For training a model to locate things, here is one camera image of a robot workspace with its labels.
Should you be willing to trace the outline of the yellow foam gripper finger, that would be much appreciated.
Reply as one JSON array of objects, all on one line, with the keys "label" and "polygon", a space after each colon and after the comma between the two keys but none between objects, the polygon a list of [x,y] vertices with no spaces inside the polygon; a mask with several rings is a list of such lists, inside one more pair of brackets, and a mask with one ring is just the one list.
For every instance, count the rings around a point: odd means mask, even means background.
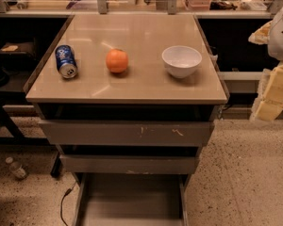
[{"label": "yellow foam gripper finger", "polygon": [[267,44],[269,42],[271,23],[272,22],[268,22],[257,29],[249,36],[248,41],[257,45]]},{"label": "yellow foam gripper finger", "polygon": [[283,111],[283,62],[264,69],[258,82],[258,97],[251,108],[251,121],[273,121]]}]

